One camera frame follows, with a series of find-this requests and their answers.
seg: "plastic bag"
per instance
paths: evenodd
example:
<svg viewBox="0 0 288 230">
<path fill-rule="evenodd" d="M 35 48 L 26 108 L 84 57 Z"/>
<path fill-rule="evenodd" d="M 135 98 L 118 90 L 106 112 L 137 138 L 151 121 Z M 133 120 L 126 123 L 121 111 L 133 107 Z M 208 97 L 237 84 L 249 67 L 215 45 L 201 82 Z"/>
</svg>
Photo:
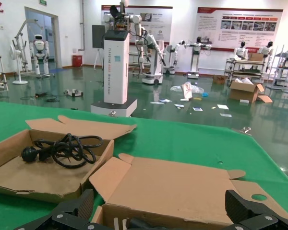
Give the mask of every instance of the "plastic bag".
<svg viewBox="0 0 288 230">
<path fill-rule="evenodd" d="M 204 92 L 203 88 L 197 87 L 195 85 L 191 85 L 191 89 L 192 89 L 192 93 L 203 93 Z M 173 86 L 170 90 L 175 91 L 175 92 L 182 92 L 180 85 Z"/>
</svg>

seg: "doorway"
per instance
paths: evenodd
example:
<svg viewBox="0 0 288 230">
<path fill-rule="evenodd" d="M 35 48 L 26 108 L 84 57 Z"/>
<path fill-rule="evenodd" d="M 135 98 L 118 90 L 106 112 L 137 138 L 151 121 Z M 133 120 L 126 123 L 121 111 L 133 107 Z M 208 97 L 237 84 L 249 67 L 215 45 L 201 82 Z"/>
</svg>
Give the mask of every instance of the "doorway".
<svg viewBox="0 0 288 230">
<path fill-rule="evenodd" d="M 60 59 L 60 39 L 57 38 L 59 34 L 59 23 L 58 17 L 55 15 L 51 15 L 45 12 L 40 12 L 28 7 L 25 7 L 25 17 L 27 20 L 34 19 L 37 20 L 37 23 L 43 27 L 41 30 L 38 25 L 35 23 L 27 24 L 28 30 L 28 39 L 29 42 L 35 40 L 35 35 L 42 35 L 43 41 L 48 41 L 49 44 L 49 60 L 48 67 L 49 71 L 54 70 L 56 68 L 62 68 L 61 59 Z M 43 60 L 39 61 L 40 69 L 43 69 Z"/>
</svg>

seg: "cardboard box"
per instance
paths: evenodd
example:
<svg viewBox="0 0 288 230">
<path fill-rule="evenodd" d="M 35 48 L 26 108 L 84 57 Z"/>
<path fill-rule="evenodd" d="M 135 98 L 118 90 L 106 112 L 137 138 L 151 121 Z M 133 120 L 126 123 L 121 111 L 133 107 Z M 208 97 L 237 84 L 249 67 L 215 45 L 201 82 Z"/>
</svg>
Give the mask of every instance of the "cardboard box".
<svg viewBox="0 0 288 230">
<path fill-rule="evenodd" d="M 235 180 L 242 170 L 223 170 L 200 165 L 132 157 L 112 157 L 90 178 L 105 200 L 92 222 L 113 228 L 125 218 L 138 217 L 152 226 L 177 229 L 218 230 L 232 224 L 225 211 L 225 191 L 243 198 L 267 197 L 266 204 L 282 217 L 288 213 L 258 184 Z"/>
<path fill-rule="evenodd" d="M 0 193 L 59 203 L 74 199 L 91 184 L 88 178 L 113 156 L 114 140 L 131 132 L 136 126 L 69 119 L 59 116 L 60 121 L 50 118 L 29 120 L 32 130 L 24 130 L 0 142 Z M 66 169 L 52 158 L 46 162 L 37 160 L 27 163 L 21 152 L 39 138 L 57 141 L 67 133 L 76 136 L 97 135 L 104 143 L 93 149 L 97 161 L 78 169 Z M 83 144 L 96 144 L 96 139 L 84 139 Z"/>
<path fill-rule="evenodd" d="M 256 53 L 249 53 L 248 58 L 249 58 L 249 61 L 263 61 L 264 55 L 263 54 L 256 54 Z"/>
<path fill-rule="evenodd" d="M 218 85 L 224 85 L 225 80 L 226 80 L 226 76 L 224 75 L 213 75 L 212 83 L 218 84 Z"/>
<path fill-rule="evenodd" d="M 273 102 L 267 95 L 259 94 L 263 91 L 264 88 L 261 84 L 251 85 L 233 81 L 230 86 L 229 98 L 235 100 L 248 100 L 250 103 L 254 103 L 257 99 L 260 99 L 265 103 Z"/>
</svg>

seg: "white wall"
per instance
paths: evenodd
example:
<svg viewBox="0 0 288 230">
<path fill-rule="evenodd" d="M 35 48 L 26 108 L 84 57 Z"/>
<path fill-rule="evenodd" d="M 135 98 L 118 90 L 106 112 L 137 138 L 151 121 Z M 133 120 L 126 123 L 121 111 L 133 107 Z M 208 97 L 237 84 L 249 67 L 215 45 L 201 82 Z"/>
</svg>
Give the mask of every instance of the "white wall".
<svg viewBox="0 0 288 230">
<path fill-rule="evenodd" d="M 120 0 L 84 0 L 85 45 L 84 63 L 94 64 L 97 49 L 92 48 L 92 25 L 101 24 L 101 5 L 119 4 Z M 195 41 L 195 20 L 197 7 L 283 9 L 283 16 L 275 40 L 277 45 L 288 47 L 288 0 L 129 0 L 130 5 L 173 6 L 171 45 L 180 40 Z M 202 54 L 200 68 L 224 69 L 225 61 L 232 54 L 224 51 L 211 51 L 210 56 Z M 181 49 L 177 71 L 187 71 L 190 66 L 190 49 Z"/>
<path fill-rule="evenodd" d="M 81 48 L 81 5 L 80 0 L 48 0 L 47 6 L 40 5 L 38 0 L 0 0 L 4 13 L 0 13 L 0 55 L 6 72 L 16 71 L 16 62 L 9 55 L 10 44 L 25 21 L 25 7 L 58 16 L 60 31 L 60 57 L 62 66 L 72 65 L 72 49 Z M 24 40 L 28 40 L 27 28 L 23 29 Z M 30 57 L 29 46 L 26 47 Z"/>
</svg>

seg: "black power cord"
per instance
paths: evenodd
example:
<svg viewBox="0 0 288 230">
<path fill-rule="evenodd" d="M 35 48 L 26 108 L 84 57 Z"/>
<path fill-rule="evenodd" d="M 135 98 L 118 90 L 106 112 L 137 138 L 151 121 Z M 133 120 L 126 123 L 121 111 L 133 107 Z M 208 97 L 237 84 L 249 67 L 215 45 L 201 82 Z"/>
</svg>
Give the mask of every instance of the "black power cord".
<svg viewBox="0 0 288 230">
<path fill-rule="evenodd" d="M 95 145 L 83 145 L 81 143 L 82 139 L 90 139 L 90 138 L 99 140 L 99 143 Z M 60 166 L 65 167 L 67 169 L 76 169 L 84 166 L 86 163 L 94 164 L 96 162 L 96 156 L 91 149 L 101 146 L 103 143 L 103 139 L 98 136 L 77 137 L 68 133 L 62 139 L 55 142 L 44 139 L 38 139 L 33 141 L 33 143 L 40 149 L 37 150 L 33 146 L 26 147 L 21 153 L 21 157 L 25 162 L 35 161 L 37 155 L 40 161 L 45 161 L 47 158 L 51 156 L 53 160 Z M 88 158 L 84 150 L 87 151 L 92 156 L 92 160 Z M 76 161 L 82 161 L 82 162 L 76 165 L 68 165 L 61 162 L 59 160 L 60 157 L 68 158 L 68 160 L 69 157 L 72 157 Z"/>
</svg>

